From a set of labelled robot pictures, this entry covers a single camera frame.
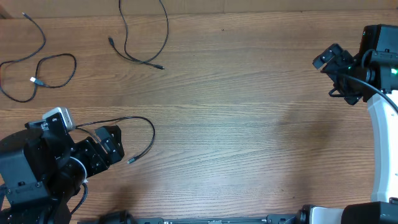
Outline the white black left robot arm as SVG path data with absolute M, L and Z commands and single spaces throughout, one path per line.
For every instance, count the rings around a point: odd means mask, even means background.
M 68 201 L 84 181 L 124 157 L 118 126 L 96 129 L 100 142 L 74 142 L 63 128 L 29 128 L 1 141 L 1 223 L 69 223 Z

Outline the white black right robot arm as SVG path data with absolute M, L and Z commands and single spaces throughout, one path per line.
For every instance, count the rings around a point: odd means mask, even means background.
M 356 55 L 332 44 L 313 66 L 333 81 L 331 97 L 367 104 L 374 135 L 373 191 L 370 202 L 345 208 L 304 205 L 290 222 L 397 223 L 397 27 L 366 26 Z

